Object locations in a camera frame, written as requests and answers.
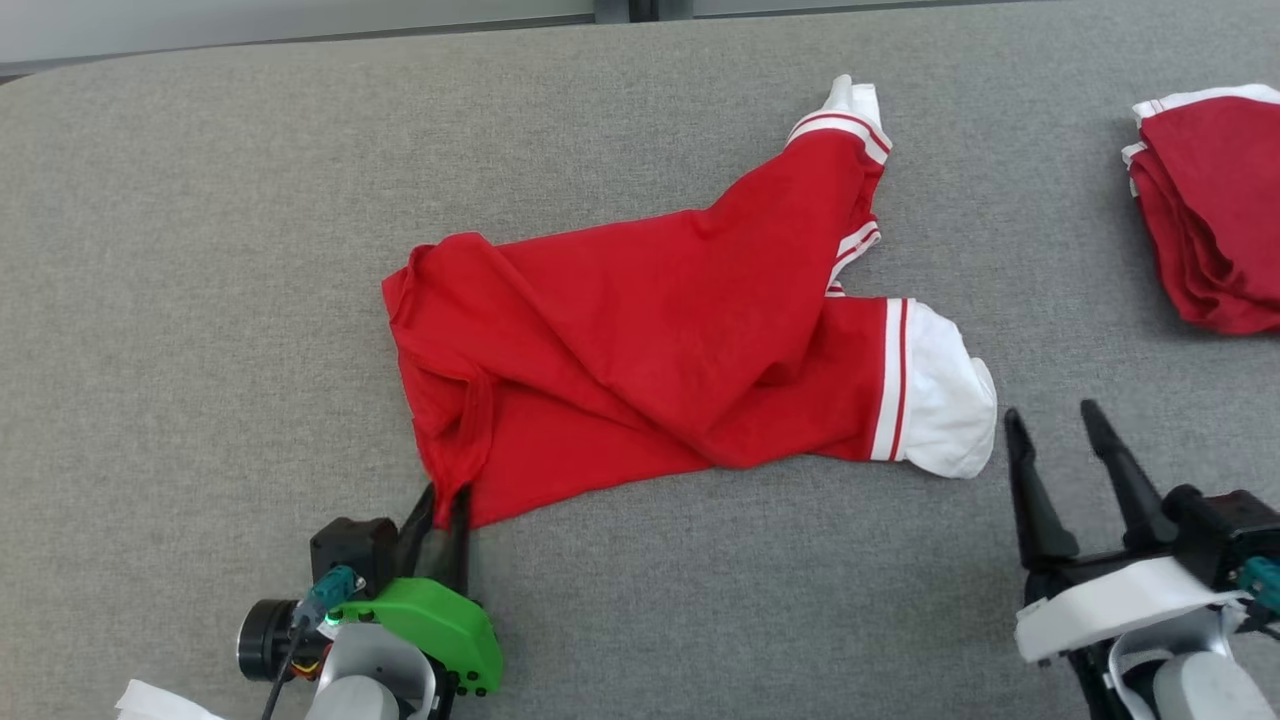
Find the camera lens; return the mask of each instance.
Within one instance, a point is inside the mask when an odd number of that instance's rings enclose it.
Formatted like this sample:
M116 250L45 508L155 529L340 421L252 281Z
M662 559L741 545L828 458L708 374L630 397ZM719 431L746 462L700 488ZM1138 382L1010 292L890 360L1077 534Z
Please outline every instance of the camera lens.
M289 646L289 616L296 600L260 600L241 623L236 662L250 680L274 680Z

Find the gray fabric surface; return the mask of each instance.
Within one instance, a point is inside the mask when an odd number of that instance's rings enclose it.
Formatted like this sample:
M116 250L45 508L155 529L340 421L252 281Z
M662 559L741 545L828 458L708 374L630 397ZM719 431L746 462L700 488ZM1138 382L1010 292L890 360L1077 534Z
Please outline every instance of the gray fabric surface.
M1280 503L1275 338L1183 325L1119 150L1128 106L1280 86L1272 0L1062 1L123 59L0 88L0 716L129 678L233 719L232 646L330 518L422 479L379 281L408 250L704 205L852 72L895 141L842 275L987 360L1085 550L1119 514L1080 397L1157 483ZM1102 506L1105 510L1096 510ZM799 457L480 532L507 683L483 717L1082 719L1024 666L997 452L973 482ZM1275 647L1238 653L1280 702ZM285 689L279 717L300 717Z

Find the folded red shirt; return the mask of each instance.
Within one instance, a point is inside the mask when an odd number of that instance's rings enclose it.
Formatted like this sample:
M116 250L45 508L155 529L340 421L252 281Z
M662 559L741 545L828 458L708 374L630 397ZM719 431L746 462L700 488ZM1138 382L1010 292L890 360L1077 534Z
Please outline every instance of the folded red shirt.
M1161 284L1189 323L1280 329L1280 92L1220 87L1134 105L1124 150Z

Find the teal connector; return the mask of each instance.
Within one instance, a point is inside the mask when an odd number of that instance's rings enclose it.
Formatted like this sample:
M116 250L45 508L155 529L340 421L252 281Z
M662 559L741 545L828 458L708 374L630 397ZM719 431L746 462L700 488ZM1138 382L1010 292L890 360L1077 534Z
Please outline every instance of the teal connector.
M338 565L329 570L293 609L293 626L305 620L307 626L315 628L326 612L351 600L362 587L365 582L351 568Z
M1240 589L1253 596L1253 602L1280 612L1280 565L1266 557L1251 557L1240 569Z

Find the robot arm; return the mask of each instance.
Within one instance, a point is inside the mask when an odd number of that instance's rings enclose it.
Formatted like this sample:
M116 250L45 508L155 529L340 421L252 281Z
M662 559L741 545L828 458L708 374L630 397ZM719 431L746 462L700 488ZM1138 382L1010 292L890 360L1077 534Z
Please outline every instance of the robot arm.
M1229 638L1276 637L1266 625L1280 606L1280 514L1244 491L1204 497L1181 486L1161 501L1097 404L1080 411L1120 503L1124 550L1078 557L1010 410L1010 489L1028 570L1019 652L1042 665L1066 657L1093 720L1275 720Z

